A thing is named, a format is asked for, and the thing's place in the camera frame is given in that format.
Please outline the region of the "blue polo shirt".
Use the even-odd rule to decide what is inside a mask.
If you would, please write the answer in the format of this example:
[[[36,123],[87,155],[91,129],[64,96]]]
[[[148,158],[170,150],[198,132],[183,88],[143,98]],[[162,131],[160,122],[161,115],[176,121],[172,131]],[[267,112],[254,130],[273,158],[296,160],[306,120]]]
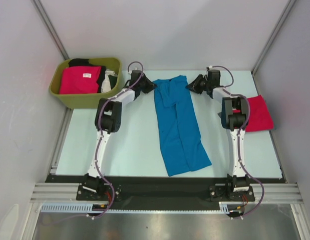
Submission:
[[[154,81],[154,104],[157,115],[159,144],[167,174],[194,172],[211,166],[201,142],[187,77]]]

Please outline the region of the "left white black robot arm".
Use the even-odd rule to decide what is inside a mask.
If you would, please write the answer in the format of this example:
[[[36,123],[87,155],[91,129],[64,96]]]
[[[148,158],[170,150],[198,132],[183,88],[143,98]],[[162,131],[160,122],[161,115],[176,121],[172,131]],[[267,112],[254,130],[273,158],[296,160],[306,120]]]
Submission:
[[[95,200],[104,196],[107,190],[106,186],[110,184],[102,173],[102,162],[111,135],[120,129],[123,107],[133,102],[139,97],[140,93],[147,94],[157,87],[141,70],[132,70],[129,74],[130,79],[119,93],[111,98],[99,100],[95,117],[96,148],[88,172],[84,175],[82,182],[83,189]]]

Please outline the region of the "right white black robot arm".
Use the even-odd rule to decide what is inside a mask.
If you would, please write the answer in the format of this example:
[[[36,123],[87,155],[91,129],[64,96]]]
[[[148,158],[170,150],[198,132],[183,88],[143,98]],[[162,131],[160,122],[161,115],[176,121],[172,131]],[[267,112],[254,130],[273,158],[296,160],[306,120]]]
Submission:
[[[210,190],[211,197],[230,201],[246,200],[252,194],[244,161],[244,135],[250,117],[250,106],[246,97],[230,93],[226,89],[228,86],[220,84],[219,68],[226,69],[217,65],[207,67],[207,73],[199,74],[186,88],[196,94],[205,92],[221,104],[219,116],[229,141],[230,173],[227,174],[223,188],[215,187]]]

